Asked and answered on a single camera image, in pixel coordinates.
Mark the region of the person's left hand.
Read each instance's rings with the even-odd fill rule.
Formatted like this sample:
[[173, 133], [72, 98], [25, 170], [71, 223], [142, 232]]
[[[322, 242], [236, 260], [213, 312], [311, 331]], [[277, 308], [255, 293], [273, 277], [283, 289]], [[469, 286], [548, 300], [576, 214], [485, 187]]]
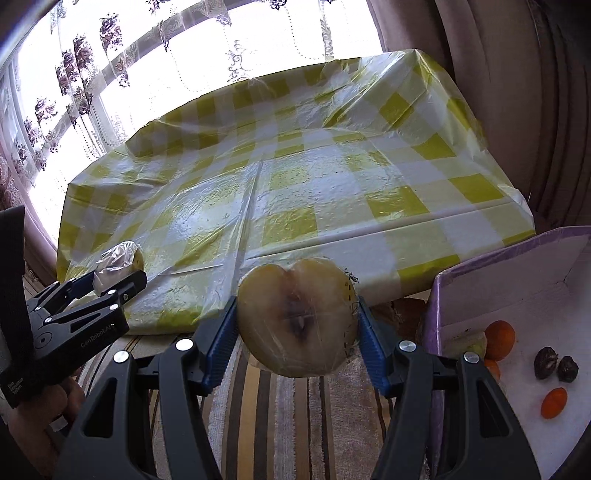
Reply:
[[58, 460], [58, 449], [49, 435], [51, 423], [63, 416], [73, 423], [84, 403], [85, 394], [69, 376], [47, 387], [40, 396], [23, 402], [8, 414], [7, 427], [18, 452], [41, 479], [50, 479]]

